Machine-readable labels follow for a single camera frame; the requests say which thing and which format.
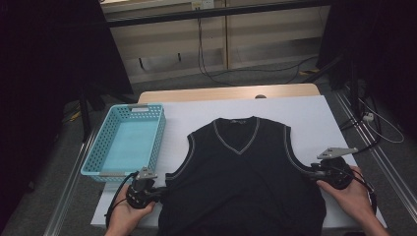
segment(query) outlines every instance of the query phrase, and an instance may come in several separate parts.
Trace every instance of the electrical outlet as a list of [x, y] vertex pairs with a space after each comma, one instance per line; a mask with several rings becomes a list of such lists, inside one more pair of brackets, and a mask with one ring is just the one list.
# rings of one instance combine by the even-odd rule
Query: electrical outlet
[[214, 8], [214, 0], [203, 0], [202, 1], [203, 9], [213, 9]]
[[203, 9], [203, 3], [202, 1], [193, 1], [191, 2], [191, 10], [202, 10]]

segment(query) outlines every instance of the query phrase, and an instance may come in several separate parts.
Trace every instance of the v-neck collar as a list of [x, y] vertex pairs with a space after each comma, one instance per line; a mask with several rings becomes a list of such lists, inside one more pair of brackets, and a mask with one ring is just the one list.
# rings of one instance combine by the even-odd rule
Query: v-neck collar
[[217, 124], [216, 124], [216, 121], [218, 121], [219, 119], [216, 119], [216, 120], [214, 120], [212, 123], [213, 123], [213, 126], [214, 126], [214, 130], [215, 130], [215, 133], [217, 134], [217, 137], [220, 139], [220, 141], [224, 144], [224, 146], [225, 147], [227, 147], [227, 148], [229, 148], [229, 149], [231, 149], [231, 150], [233, 150], [236, 154], [242, 154], [243, 152], [245, 152], [245, 150], [246, 149], [248, 149], [249, 148], [249, 146], [252, 144], [252, 142], [254, 141], [254, 139], [255, 139], [255, 136], [257, 135], [257, 133], [258, 133], [258, 130], [259, 130], [259, 126], [260, 126], [260, 119], [259, 119], [259, 117], [251, 117], [251, 118], [248, 118], [248, 119], [239, 119], [239, 120], [249, 120], [249, 119], [253, 119], [253, 118], [256, 118], [256, 126], [255, 126], [255, 130], [254, 130], [254, 132], [253, 132], [253, 134], [252, 134], [252, 137], [251, 137], [251, 139], [246, 143], [246, 145], [242, 148], [242, 149], [240, 149], [240, 150], [238, 150], [237, 148], [235, 148], [235, 147], [232, 147], [231, 145], [229, 145], [225, 140], [224, 140], [224, 138], [220, 135], [220, 133], [218, 132], [218, 128], [217, 128]]

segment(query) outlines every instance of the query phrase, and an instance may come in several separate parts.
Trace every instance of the black sweater vest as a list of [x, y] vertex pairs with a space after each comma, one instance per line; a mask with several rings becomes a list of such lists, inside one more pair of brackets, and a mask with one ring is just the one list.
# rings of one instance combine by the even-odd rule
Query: black sweater vest
[[216, 119], [188, 136], [166, 174], [158, 235], [320, 235], [326, 205], [289, 161], [290, 128], [267, 119]]

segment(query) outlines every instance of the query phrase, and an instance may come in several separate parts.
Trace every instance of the white table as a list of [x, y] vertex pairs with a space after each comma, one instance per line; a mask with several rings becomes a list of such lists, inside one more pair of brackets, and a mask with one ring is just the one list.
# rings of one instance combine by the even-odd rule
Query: white table
[[[164, 186], [164, 174], [174, 172], [184, 160], [188, 150], [187, 135], [218, 117], [231, 119], [259, 116], [290, 126], [294, 153], [305, 165], [319, 162], [317, 155], [326, 148], [348, 148], [326, 99], [321, 95], [163, 102], [162, 104], [165, 110], [166, 127], [155, 170], [159, 176], [155, 187]], [[345, 155], [344, 158], [348, 164], [356, 165], [352, 155]], [[117, 187], [118, 184], [106, 184], [91, 221], [92, 225], [105, 227], [104, 215]], [[322, 194], [328, 210], [324, 228], [358, 227], [332, 197], [324, 192]], [[140, 227], [156, 227], [161, 208], [161, 204], [157, 204], [153, 213], [141, 221]], [[387, 227], [379, 211], [377, 217]]]

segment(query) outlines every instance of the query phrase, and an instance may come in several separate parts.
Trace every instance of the gray floor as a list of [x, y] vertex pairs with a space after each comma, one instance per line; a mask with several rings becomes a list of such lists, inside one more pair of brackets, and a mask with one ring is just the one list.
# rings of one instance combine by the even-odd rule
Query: gray floor
[[[259, 66], [255, 69], [272, 70], [293, 66], [296, 63], [273, 64]], [[301, 70], [314, 68], [314, 60], [308, 61], [301, 66]], [[260, 72], [244, 71], [232, 72], [221, 76], [213, 77], [215, 80], [229, 83], [234, 86], [253, 86], [253, 85], [273, 85], [284, 84], [293, 79], [296, 68], [282, 72]], [[292, 83], [304, 80], [298, 76]], [[326, 97], [328, 105], [337, 123], [347, 120], [347, 116], [336, 99], [336, 92], [332, 91], [328, 85], [328, 79], [323, 78], [316, 82], [321, 93]], [[158, 81], [157, 83], [145, 82], [133, 85], [135, 97], [146, 90], [162, 89], [193, 89], [193, 88], [215, 88], [225, 87], [212, 81], [210, 78], [198, 74], [176, 79]], [[110, 97], [104, 98], [109, 104], [115, 102]], [[66, 109], [70, 109], [74, 103], [68, 104]], [[379, 104], [381, 114], [390, 122], [394, 122], [391, 114]], [[97, 124], [103, 112], [92, 111], [90, 113], [92, 124]], [[384, 134], [392, 139], [397, 139], [396, 132], [383, 123]], [[364, 143], [358, 136], [355, 129], [343, 132], [343, 135], [352, 147], [363, 147]], [[23, 197], [19, 207], [16, 209], [9, 224], [2, 235], [43, 235], [48, 222], [55, 210], [59, 198], [64, 190], [66, 181], [72, 171], [82, 146], [83, 126], [81, 119], [75, 122], [63, 124], [61, 133], [55, 143], [54, 149], [50, 153], [48, 164], [35, 180], [35, 191]], [[417, 141], [405, 137], [402, 144], [391, 144], [381, 141], [380, 147], [386, 153], [392, 165], [398, 171], [408, 187], [417, 192]], [[398, 194], [387, 180], [382, 169], [372, 157], [369, 151], [355, 155], [355, 159], [362, 168], [364, 175], [371, 181], [379, 196], [379, 208], [385, 217], [389, 231], [392, 235], [417, 235], [417, 224], [410, 216]], [[72, 198], [71, 207], [66, 212], [65, 220], [60, 228], [60, 235], [103, 235], [104, 229], [95, 228], [89, 225], [94, 212], [95, 205], [99, 199], [102, 185], [93, 182], [91, 179], [81, 176]], [[323, 235], [342, 235], [344, 230], [326, 231]], [[154, 235], [155, 230], [143, 230], [141, 235]]]

